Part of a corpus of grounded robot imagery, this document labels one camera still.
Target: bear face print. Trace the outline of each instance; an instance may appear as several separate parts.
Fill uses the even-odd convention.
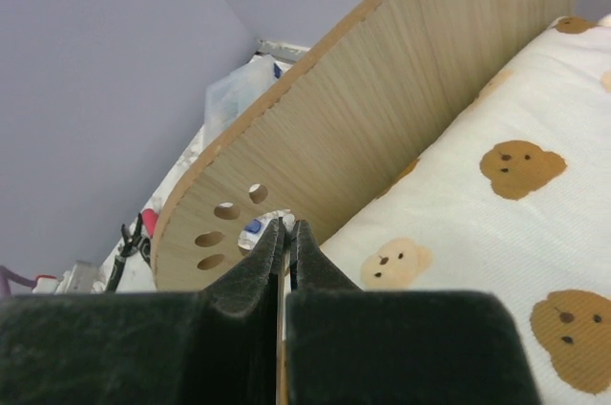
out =
[[[525,140],[497,144],[481,159],[479,169],[493,191],[506,200],[521,200],[566,169],[564,159]]]
[[[578,16],[567,16],[560,18],[554,28],[556,31],[563,32],[565,34],[581,34],[592,28],[596,28],[598,25],[592,23],[584,18]]]
[[[389,190],[391,190],[399,181],[401,181],[403,178],[405,178],[411,171],[413,171],[416,167],[416,165],[418,164],[418,162],[420,161],[420,158],[418,157],[416,160],[412,161],[407,168],[405,168],[403,171],[401,171],[401,173],[399,173],[399,176],[396,177],[396,179],[392,182],[391,185],[389,185],[387,188],[384,189],[384,191],[378,195],[376,197],[376,200],[382,198],[384,195],[386,195],[387,193],[389,193]]]
[[[509,79],[514,74],[513,69],[505,68],[502,71],[499,71],[490,82],[488,82],[484,88],[481,89],[479,95],[475,98],[474,102],[471,103],[471,107],[476,107],[479,103],[481,103],[486,97],[490,96],[494,93],[498,87],[500,87],[503,83]]]
[[[432,253],[410,238],[386,243],[361,266],[361,280],[370,289],[403,289],[432,263]]]
[[[611,300],[585,290],[552,292],[531,313],[531,328],[560,379],[578,391],[611,386]]]
[[[611,71],[607,71],[602,75],[600,83],[607,93],[611,93]]]

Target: white bedsheet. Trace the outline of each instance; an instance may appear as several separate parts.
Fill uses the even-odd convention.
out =
[[[321,249],[361,288],[493,293],[544,403],[611,404],[611,28],[557,23]]]

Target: blue object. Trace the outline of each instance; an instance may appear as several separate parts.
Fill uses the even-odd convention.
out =
[[[261,222],[259,222],[257,219],[255,219],[250,224],[248,224],[247,226],[244,227],[244,231],[247,231],[248,233],[257,234],[257,233],[259,233],[261,231],[261,227],[262,226],[263,225],[261,224]]]
[[[274,63],[274,77],[280,78],[282,74],[283,74],[283,70],[280,69],[280,66]]]

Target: bed frame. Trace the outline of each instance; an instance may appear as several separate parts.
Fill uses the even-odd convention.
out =
[[[153,239],[158,289],[213,283],[242,258],[244,226],[272,210],[308,220],[324,242],[572,3],[364,0],[175,187]]]

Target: bear ear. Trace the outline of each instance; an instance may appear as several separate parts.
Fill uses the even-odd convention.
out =
[[[566,293],[566,292],[562,290],[556,290],[554,292],[548,293],[547,302],[552,303],[554,300],[557,300],[558,298],[560,298],[563,293]]]
[[[537,339],[538,343],[547,351],[551,349],[549,340],[549,323],[552,316],[550,315],[549,307],[549,300],[543,300],[535,303],[530,317],[533,335]]]
[[[496,172],[498,171],[497,167],[491,163],[491,158],[494,154],[497,154],[495,149],[486,152],[479,162],[479,171],[481,171],[481,174],[490,181],[496,176]]]
[[[418,254],[419,272],[422,272],[432,264],[432,251],[421,245],[416,252]]]
[[[562,171],[566,169],[566,161],[564,161],[564,158],[555,152],[545,152],[545,160],[547,161],[547,164],[550,165],[550,168],[554,170],[556,175],[561,174]]]

